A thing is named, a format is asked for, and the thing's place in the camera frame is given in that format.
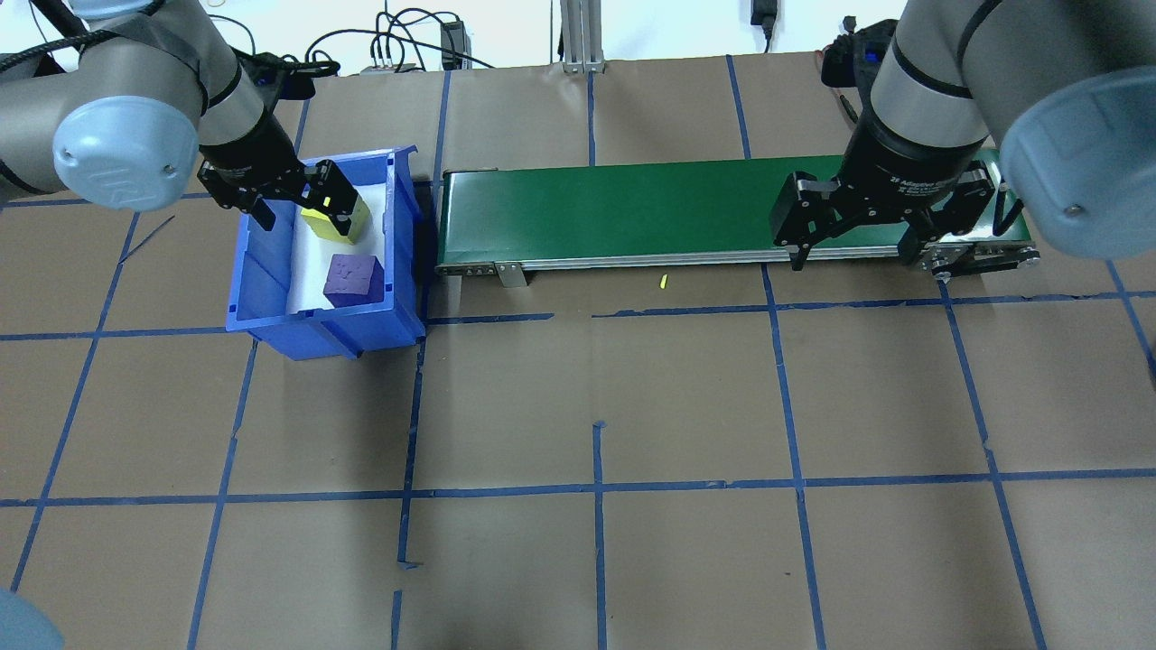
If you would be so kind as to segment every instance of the conveyor belt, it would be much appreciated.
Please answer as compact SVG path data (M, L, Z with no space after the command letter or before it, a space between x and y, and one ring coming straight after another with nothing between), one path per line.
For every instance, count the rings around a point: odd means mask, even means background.
M988 162L998 155L984 152ZM769 214L794 170L829 178L840 156L447 173L438 272L504 275L520 271L786 261ZM992 165L993 172L998 170ZM983 253L1031 245L1018 221L991 231L994 206L964 237ZM812 260L896 257L906 224L865 227L824 242Z

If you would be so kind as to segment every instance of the white wall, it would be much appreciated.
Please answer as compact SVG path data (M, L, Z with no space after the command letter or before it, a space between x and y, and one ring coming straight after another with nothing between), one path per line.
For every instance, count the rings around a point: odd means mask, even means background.
M371 29L381 10L379 0L200 0L210 13L237 19L250 27L259 51L302 57L318 36L342 28ZM474 56L495 66L542 65L553 59L561 16L557 0L393 0L390 9L408 6L452 10L466 21ZM780 0L779 21L771 51L814 50L838 34L843 16L858 16L861 27L898 17L905 0ZM554 29L551 36L551 9ZM750 0L602 0L603 49L608 59L657 59L746 54L762 52L762 30L748 24ZM59 35L40 20L49 38ZM232 45L247 49L244 32L218 23ZM432 23L412 28L414 37L438 44ZM342 64L342 74L370 65L366 35L338 36L321 49ZM0 51L16 52L40 43L28 0L0 0ZM427 50L427 62L439 53ZM75 52L58 60L75 67Z

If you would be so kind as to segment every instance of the gray robot arm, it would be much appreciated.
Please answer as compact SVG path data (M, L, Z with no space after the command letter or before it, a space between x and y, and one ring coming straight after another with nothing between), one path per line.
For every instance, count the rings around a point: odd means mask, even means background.
M356 191L333 164L306 169L197 0L74 0L94 34L69 74L0 84L0 204L71 189L111 208L176 201L193 173L266 228L279 198L329 215Z
M910 0L873 56L882 64L859 83L864 115L839 173L795 172L772 210L796 269L858 226L907 223L909 264L966 234L999 183L971 164L988 134L1055 248L1156 248L1156 2Z

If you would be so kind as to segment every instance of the grid of tape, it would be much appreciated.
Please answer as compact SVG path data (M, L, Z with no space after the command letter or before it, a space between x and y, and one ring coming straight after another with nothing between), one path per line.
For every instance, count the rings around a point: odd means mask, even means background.
M747 138L747 123L743 112L742 97L739 82L734 72L734 62L731 57L726 58L726 64L731 79L731 88L734 96L734 108L738 115L739 128L743 143L744 157L750 157L750 146ZM451 93L452 73L444 75L442 87L440 118L438 123L437 150L435 154L435 169L442 169L442 154L445 139L446 106ZM595 164L595 133L594 133L594 110L595 110L595 77L590 75L587 80L587 130L590 142L590 164ZM297 126L296 146L299 147L301 138L305 128L309 116L309 102L305 103ZM435 173L432 185L435 195L440 186L440 175ZM185 199L206 198L203 193L186 194ZM27 206L67 206L84 204L79 199L65 200L34 200L8 206L8 209L20 209ZM551 495L551 494L591 494L594 498L594 567L596 576L596 619L591 625L596 626L598 647L606 649L607 640L607 594L606 594L606 548L605 548L605 523L602 515L603 495L608 493L629 492L691 492L691 490L793 490L800 527L800 545L802 548L803 563L807 573L807 585L810 597L810 611L814 623L816 647L827 648L827 638L823 625L822 598L816 578L815 556L812 548L810 526L807 512L806 493L809 487L867 487L867 486L911 486L911 485L942 485L942 483L988 483L995 493L999 512L1002 519L1003 530L1007 535L1007 544L1015 567L1017 582L1023 597L1023 605L1028 620L1035 636L1036 647L1044 650L1047 647L1045 629L1040 625L1036 612L1036 605L1031 592L1030 576L1020 553L1020 545L1016 538L1015 523L1008 509L1003 486L1014 481L1052 481L1052 480L1112 480L1129 478L1156 478L1156 467L1136 468L1104 468L1104 470L1074 470L1074 471L1029 471L1029 472L1002 472L999 467L995 453L987 448L987 426L984 419L984 411L980 404L976 381L968 361L963 338L956 322L955 306L973 304L1003 304L1003 303L1027 303L1027 302L1083 302L1083 301L1120 301L1125 308L1132 327L1138 339L1136 354L1143 355L1154 377L1156 377L1156 360L1149 339L1140 323L1133 302L1140 300L1156 298L1156 290L1129 290L1125 287L1116 266L1109 261L1107 271L1116 285L1116 291L1070 296L1070 295L1040 295L1033 297L1021 296L986 296L986 297L953 297L946 286L940 287L939 298L914 298L914 300L876 300L861 302L808 302L808 303L779 303L775 297L775 289L771 285L766 265L762 266L763 288L765 302L761 304L738 304L725 306L681 308L681 309L646 309L646 310L623 310L607 315L594 315L592 318L666 318L688 315L711 315L711 313L766 313L769 318L768 328L775 352L776 371L779 383L779 393L783 401L783 412L786 424L787 448L791 459L790 479L765 479L765 480L696 480L696 481L659 481L659 482L606 482L602 474L602 433L607 427L605 422L593 422L591 435L591 461L593 465L593 481L590 483L563 483L563 485L534 485L534 486L511 486L495 488L465 488L465 489L414 489L414 465L417 453L420 434L420 413L422 398L422 369L425 360L425 339L418 344L417 363L415 368L415 382L413 389L413 402L410 414L410 428L408 449L406 455L405 482L402 489L394 490L368 490L368 492L320 492L320 493L292 493L292 494L235 494L229 490L230 475L237 451L237 431L240 429L245 402L249 394L250 383L253 377L253 368L257 359L259 341L253 341L249 350L247 364L242 381L240 393L237 399L236 415L234 419L232 436L228 446L228 452L223 459L220 487L216 494L202 495L151 495L151 496L91 496L91 497L53 497L51 496L53 481L60 465L61 455L68 443L69 430L76 414L77 405L84 391L86 381L92 365L92 360L101 340L108 338L131 338L131 337L186 337L186 335L224 335L222 327L192 327L192 328L166 328L166 330L105 330L109 309L112 304L117 286L120 280L123 265L136 249L140 248L165 223L158 226L149 232L136 248L131 248L140 221L140 214L133 215L128 231L125 235L120 257L113 267L112 279L109 283L108 294L101 310L97 326L92 331L86 332L32 332L23 334L0 334L0 341L27 341L27 340L60 340L60 339L84 339L89 340L88 354L84 359L80 377L76 382L75 392L68 407L68 414L60 433L59 441L52 457L47 475L44 479L40 494L36 498L27 500L0 500L0 508L30 508L35 509L31 525L20 556L20 562L15 575L12 578L10 589L18 590L28 566L29 557L35 551L37 531L42 516L47 508L57 507L86 507L86 505L141 505L141 504L214 504L214 515L209 532L208 545L205 551L203 566L197 590L197 600L193 616L190 623L188 642L190 649L195 648L200 619L203 610L205 596L207 592L209 576L213 567L214 551L221 527L221 519L224 509L230 503L274 503L274 502L325 502L325 501L363 501L363 500L397 500L401 503L401 520L399 523L398 537L398 562L402 567L414 568L407 557L410 505L414 500L430 498L476 498L476 497L518 497L527 495ZM504 316L479 316L458 318L428 318L429 309L429 286L422 291L421 313L427 325L438 326L468 326L479 323L510 323L510 322L544 322L553 318L553 313L512 313ZM791 402L791 382L787 363L784 359L783 341L779 332L779 313L792 310L824 310L835 308L852 309L904 309L911 306L941 306L954 339L955 350L963 374L968 396L975 415L977 444L981 445L986 456L987 472L963 473L963 474L917 474L917 475L873 475L873 477L807 477L803 474L800 461L799 445L795 438L794 416ZM400 618L402 615L402 592L393 593L393 607L391 611L391 648L399 647Z

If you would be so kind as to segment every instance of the yellow block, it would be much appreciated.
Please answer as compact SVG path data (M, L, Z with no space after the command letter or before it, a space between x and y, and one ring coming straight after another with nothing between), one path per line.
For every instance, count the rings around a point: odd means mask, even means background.
M349 215L349 220L353 222L349 224L349 235L338 232L338 229L333 227L333 222L329 221L329 217L325 213L303 208L301 216L304 217L305 223L309 224L314 235L323 239L342 244L356 244L361 237L362 228L370 220L369 206L365 205L365 200L361 197L357 197L357 202L354 205L354 213Z

